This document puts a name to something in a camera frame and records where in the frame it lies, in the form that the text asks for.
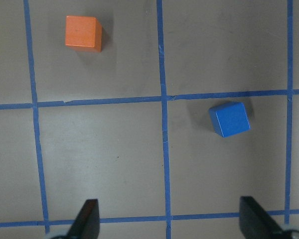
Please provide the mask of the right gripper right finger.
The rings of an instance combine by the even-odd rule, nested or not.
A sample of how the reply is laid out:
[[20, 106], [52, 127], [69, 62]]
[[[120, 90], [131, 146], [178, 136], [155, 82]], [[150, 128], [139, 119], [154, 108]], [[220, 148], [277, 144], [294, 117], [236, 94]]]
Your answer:
[[251, 196], [240, 197], [239, 228], [246, 239], [283, 239], [284, 231]]

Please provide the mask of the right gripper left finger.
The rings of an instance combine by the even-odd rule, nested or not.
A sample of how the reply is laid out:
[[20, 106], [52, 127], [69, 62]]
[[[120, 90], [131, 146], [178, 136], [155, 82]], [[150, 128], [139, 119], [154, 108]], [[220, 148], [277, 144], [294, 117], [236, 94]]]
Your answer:
[[97, 199], [85, 201], [66, 239], [97, 239], [100, 233], [99, 203]]

